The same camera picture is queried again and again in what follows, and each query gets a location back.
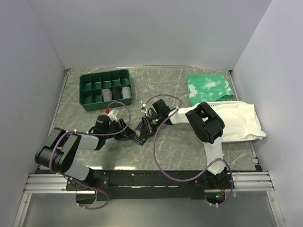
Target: white basket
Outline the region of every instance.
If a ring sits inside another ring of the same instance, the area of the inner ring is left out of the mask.
[[[216,105],[222,105],[222,104],[236,104],[236,103],[243,103],[246,104],[245,102],[240,102],[240,101],[222,101],[222,102],[207,102],[210,106],[216,106]],[[261,129],[261,125],[259,122],[259,119],[255,113],[256,117],[256,122],[257,126]],[[257,138],[246,138],[246,139],[238,139],[238,140],[222,140],[222,143],[235,143],[235,142],[245,142],[245,141],[251,141],[251,140],[256,140]]]

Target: table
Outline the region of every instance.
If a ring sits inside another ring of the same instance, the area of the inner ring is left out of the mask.
[[[71,69],[68,72],[65,88],[56,113],[53,127],[65,130],[87,131],[95,124],[98,115],[104,110],[86,112],[79,104],[79,77],[87,73],[115,69]],[[221,74],[232,86],[227,70],[203,70],[191,68],[128,68],[133,85],[134,101],[131,111],[130,127],[134,129],[141,120],[142,102],[158,94],[171,94],[181,98],[182,107],[190,107],[187,76],[189,74]],[[169,97],[162,98],[171,108],[178,102]],[[127,111],[119,107],[118,117],[127,121]],[[157,170],[152,155],[153,137],[143,146],[132,140],[106,141],[101,150],[78,150],[75,159],[93,169],[139,169]],[[203,143],[198,140],[189,124],[164,126],[157,138],[157,158],[166,170],[202,170],[206,167]],[[249,142],[224,143],[224,159],[234,171],[254,171],[252,150]]]

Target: green tie-dye cloth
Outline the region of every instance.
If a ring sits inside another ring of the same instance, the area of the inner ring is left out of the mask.
[[[190,74],[187,84],[192,106],[200,102],[231,101],[233,97],[231,86],[222,75]]]

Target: white cloth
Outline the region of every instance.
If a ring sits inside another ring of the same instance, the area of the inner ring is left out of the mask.
[[[225,124],[222,140],[247,138],[262,139],[266,134],[261,130],[255,113],[255,106],[247,103],[212,106]]]

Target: green plastic organizer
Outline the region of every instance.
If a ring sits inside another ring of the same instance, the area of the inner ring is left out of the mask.
[[[123,87],[130,87],[131,97],[128,99],[117,99],[125,105],[133,103],[133,88],[128,70],[115,70],[84,74],[80,76],[79,103],[86,111],[106,109],[107,105],[113,101],[103,102],[102,89],[118,87],[122,92]],[[110,106],[119,107],[121,104],[114,103]]]

